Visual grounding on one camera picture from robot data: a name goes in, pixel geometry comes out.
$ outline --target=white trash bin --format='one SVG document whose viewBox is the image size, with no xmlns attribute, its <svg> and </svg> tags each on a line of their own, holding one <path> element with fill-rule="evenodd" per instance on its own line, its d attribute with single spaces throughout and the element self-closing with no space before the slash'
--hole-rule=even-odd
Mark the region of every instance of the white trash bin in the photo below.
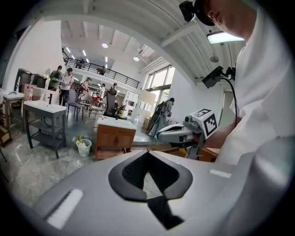
<svg viewBox="0 0 295 236">
<path fill-rule="evenodd" d="M 88 157 L 88 155 L 89 155 L 89 151 L 90 151 L 90 147 L 91 147 L 91 144 L 92 144 L 92 143 L 91 143 L 91 141 L 88 140 L 88 139 L 81 139 L 81 141 L 84 142 L 84 143 L 87 145 L 87 147 L 80 147 L 80 146 L 78 145 L 78 140 L 77 140 L 76 145 L 77 145 L 77 147 L 78 147 L 79 154 L 80 154 L 80 156 L 82 156 L 82 157 Z"/>
</svg>

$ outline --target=balcony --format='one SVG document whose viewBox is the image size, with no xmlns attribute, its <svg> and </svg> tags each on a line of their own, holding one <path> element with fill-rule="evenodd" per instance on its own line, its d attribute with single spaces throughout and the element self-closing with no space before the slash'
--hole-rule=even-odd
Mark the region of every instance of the balcony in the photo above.
<svg viewBox="0 0 295 236">
<path fill-rule="evenodd" d="M 121 83 L 125 83 L 131 87 L 137 88 L 139 82 L 137 80 L 131 79 L 125 75 L 122 75 L 116 71 L 112 71 L 110 69 L 103 68 L 100 65 L 96 65 L 93 63 L 88 63 L 85 61 L 77 60 L 77 59 L 71 59 L 67 58 L 65 65 L 72 67 L 72 68 L 78 68 L 90 72 L 94 72 L 100 75 L 103 75 L 109 79 L 113 79 L 115 81 L 119 81 Z"/>
</svg>

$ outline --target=wooden cabinet door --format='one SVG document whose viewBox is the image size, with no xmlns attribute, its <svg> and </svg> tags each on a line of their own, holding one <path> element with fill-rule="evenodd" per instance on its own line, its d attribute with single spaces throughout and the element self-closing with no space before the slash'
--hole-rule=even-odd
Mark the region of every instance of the wooden cabinet door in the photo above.
<svg viewBox="0 0 295 236">
<path fill-rule="evenodd" d="M 135 133 L 118 132 L 116 148 L 131 148 Z"/>
<path fill-rule="evenodd" d="M 116 147 L 117 132 L 101 130 L 98 133 L 97 147 L 99 148 L 114 148 Z"/>
</svg>

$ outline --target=light fixture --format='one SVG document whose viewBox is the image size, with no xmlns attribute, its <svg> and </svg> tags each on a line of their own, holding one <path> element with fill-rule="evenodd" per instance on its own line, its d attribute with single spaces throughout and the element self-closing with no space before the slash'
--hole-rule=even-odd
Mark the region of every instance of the light fixture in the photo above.
<svg viewBox="0 0 295 236">
<path fill-rule="evenodd" d="M 242 38 L 235 37 L 223 31 L 208 34 L 207 38 L 211 44 L 221 43 L 221 42 L 244 41 L 244 39 Z"/>
</svg>

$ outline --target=cardboard box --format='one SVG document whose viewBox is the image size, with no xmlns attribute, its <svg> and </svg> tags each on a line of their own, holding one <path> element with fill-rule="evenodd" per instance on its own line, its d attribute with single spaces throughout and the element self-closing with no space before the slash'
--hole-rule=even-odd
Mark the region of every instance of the cardboard box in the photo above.
<svg viewBox="0 0 295 236">
<path fill-rule="evenodd" d="M 151 128 L 151 123 L 150 123 L 150 121 L 151 121 L 151 118 L 150 118 L 150 117 L 146 117 L 146 118 L 144 119 L 143 127 L 144 127 L 145 129 L 147 129 L 147 130 L 149 130 L 149 129 Z"/>
</svg>

